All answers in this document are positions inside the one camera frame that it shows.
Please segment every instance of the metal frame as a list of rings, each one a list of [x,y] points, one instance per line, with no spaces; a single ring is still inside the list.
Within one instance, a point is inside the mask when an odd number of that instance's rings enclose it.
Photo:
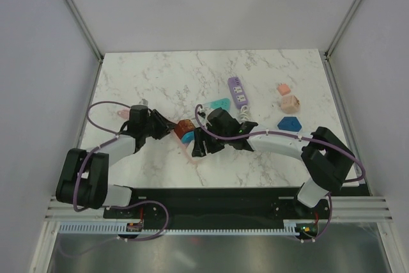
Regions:
[[[88,121],[87,121],[86,112],[87,112],[87,110],[88,110],[88,106],[91,105],[92,100],[94,99],[94,94],[95,94],[95,91],[96,91],[96,86],[98,85],[98,80],[99,80],[99,78],[100,78],[101,69],[102,69],[102,61],[100,61],[100,64],[99,64],[99,66],[98,66],[98,70],[96,71],[95,80],[94,80],[94,83],[93,83],[93,85],[92,85],[91,92],[89,93],[89,100],[88,100],[88,103],[87,103],[87,105],[86,105],[86,108],[85,108],[85,110],[84,110],[84,112],[83,112],[84,120],[82,121],[81,127],[80,127],[80,129],[78,130],[77,138],[76,138],[77,141],[76,141],[75,144],[74,144],[75,147],[78,147],[78,146],[81,145],[82,138],[84,137],[85,127],[86,127],[87,122],[88,122]]]
[[[378,230],[392,272],[409,272],[406,256],[401,252],[403,248],[395,224],[378,223]]]
[[[334,196],[332,222],[393,222],[386,199],[381,196]],[[70,204],[64,204],[52,198],[45,215],[46,222],[94,222],[96,225],[106,222],[137,222],[138,219],[104,219],[104,209],[89,209],[75,212]],[[307,222],[307,220],[285,220],[286,222]]]
[[[127,228],[129,222],[107,221],[107,222],[61,222],[59,227],[60,234],[87,234],[87,235],[153,235],[159,230],[142,230],[130,231]],[[298,236],[300,233],[295,230],[296,224],[294,222],[284,223],[284,227],[280,229],[253,229],[253,230],[164,230],[164,235],[278,235],[278,236]]]
[[[43,223],[40,238],[37,242],[33,261],[31,262],[29,272],[47,272],[51,261],[52,251],[56,243],[59,229],[59,222],[47,221]]]
[[[346,143],[349,149],[355,154],[356,158],[362,161],[362,157],[359,154],[358,146],[355,141],[355,133],[353,132],[351,121],[349,120],[348,112],[346,110],[345,104],[342,100],[341,92],[339,90],[338,83],[336,81],[336,77],[334,75],[334,70],[328,60],[328,57],[325,52],[320,52],[321,61],[324,66],[325,74],[327,75],[328,83],[330,85],[331,94],[334,98],[335,106],[338,112],[338,116],[341,120],[341,126],[343,128]],[[355,165],[355,172],[358,175],[361,175],[361,170]]]
[[[82,18],[74,0],[63,0],[63,1],[66,4],[67,8],[70,10],[72,17],[74,18],[77,25],[79,26],[79,29],[84,35],[85,40],[87,41],[89,47],[93,51],[93,54],[99,60],[99,62],[102,63],[102,60],[104,59],[104,55],[102,54],[101,50],[98,48],[98,45],[96,44],[91,32],[89,31],[87,24]]]
[[[346,28],[350,24],[353,16],[355,15],[356,11],[362,4],[363,0],[353,0],[350,8],[346,12],[346,15],[341,22],[341,25],[339,25],[337,32],[335,33],[334,38],[332,39],[327,51],[326,51],[326,56],[331,57],[332,53],[334,52],[335,48],[337,47],[340,39],[342,38]]]

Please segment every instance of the purple power strip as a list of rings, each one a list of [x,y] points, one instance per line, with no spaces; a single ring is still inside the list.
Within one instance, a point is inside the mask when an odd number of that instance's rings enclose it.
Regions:
[[[244,105],[249,105],[247,95],[244,93],[242,83],[238,77],[229,78],[228,85],[237,109],[240,110]]]

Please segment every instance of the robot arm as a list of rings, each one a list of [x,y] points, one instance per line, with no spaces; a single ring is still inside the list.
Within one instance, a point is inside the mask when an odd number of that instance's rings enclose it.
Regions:
[[[162,139],[168,135],[175,124],[165,119],[158,111],[145,105],[133,105],[129,120],[118,133],[118,140],[92,153],[86,164],[86,172],[80,179],[77,204],[86,208],[98,209],[102,206],[126,206],[132,190],[128,187],[108,184],[109,167],[126,156],[138,152],[147,137]],[[90,151],[73,148],[68,151],[61,176],[59,177],[56,198],[62,203],[73,203],[75,183],[85,157]]]
[[[212,111],[207,116],[207,120],[207,129],[221,137],[236,137],[252,134],[253,132],[274,131],[254,122],[245,121],[239,123],[227,111],[222,109]],[[353,165],[353,161],[333,148],[304,141],[299,137],[304,136],[309,139],[324,141],[351,155],[353,154],[341,140],[324,127],[318,127],[312,134],[294,134],[294,136],[295,138],[292,139],[286,136],[266,133],[234,141],[223,141],[209,136],[201,129],[197,129],[195,131],[195,147],[192,155],[205,155],[202,150],[197,150],[203,143],[208,152],[211,153],[221,150],[225,144],[229,144],[237,150],[274,152],[301,160],[311,176],[301,186],[295,196],[295,208],[299,215],[303,216],[304,211],[307,211],[308,208],[314,208],[320,199],[324,198],[328,193],[341,189]]]
[[[207,118],[207,129],[218,136],[233,137],[266,131],[266,128],[254,122],[238,123],[221,108],[212,111],[208,116],[200,115]],[[132,106],[130,119],[124,124],[127,129],[120,132],[116,142],[92,154],[88,161],[86,166],[88,176],[81,178],[80,181],[78,205],[95,209],[102,206],[128,205],[132,191],[128,187],[108,185],[109,167],[122,158],[138,152],[147,137],[161,139],[170,133],[174,126],[174,123],[167,121],[156,110],[151,111],[144,105]],[[237,150],[274,152],[303,161],[311,178],[301,186],[295,196],[294,206],[300,216],[303,216],[303,211],[315,207],[327,193],[341,189],[353,164],[353,161],[336,150],[301,139],[260,134],[234,141],[223,141],[210,136],[200,127],[195,129],[194,135],[192,152],[194,157],[203,157],[206,152],[216,153],[228,144]],[[305,136],[325,141],[351,153],[329,129],[318,127],[316,132]],[[79,168],[87,154],[86,150],[78,148],[68,152],[57,186],[58,201],[72,203]]]

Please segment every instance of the orange block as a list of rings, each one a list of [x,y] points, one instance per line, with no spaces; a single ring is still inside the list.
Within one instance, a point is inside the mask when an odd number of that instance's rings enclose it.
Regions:
[[[289,92],[291,92],[289,86],[287,84],[285,84],[285,83],[280,84],[277,87],[277,90],[279,90],[281,96],[287,95]]]
[[[187,134],[188,132],[194,129],[195,129],[195,126],[193,125],[192,121],[182,120],[182,121],[179,121],[179,123],[174,128],[174,133],[179,137],[179,139],[182,139],[182,137],[185,134]]]

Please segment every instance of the red wire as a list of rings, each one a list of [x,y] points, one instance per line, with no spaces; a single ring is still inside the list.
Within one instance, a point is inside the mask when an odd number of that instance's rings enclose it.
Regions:
[[[314,226],[316,226],[316,225],[318,224],[318,221],[319,221],[319,220],[320,220],[320,217],[319,217],[318,213],[315,212],[315,223],[314,223]]]

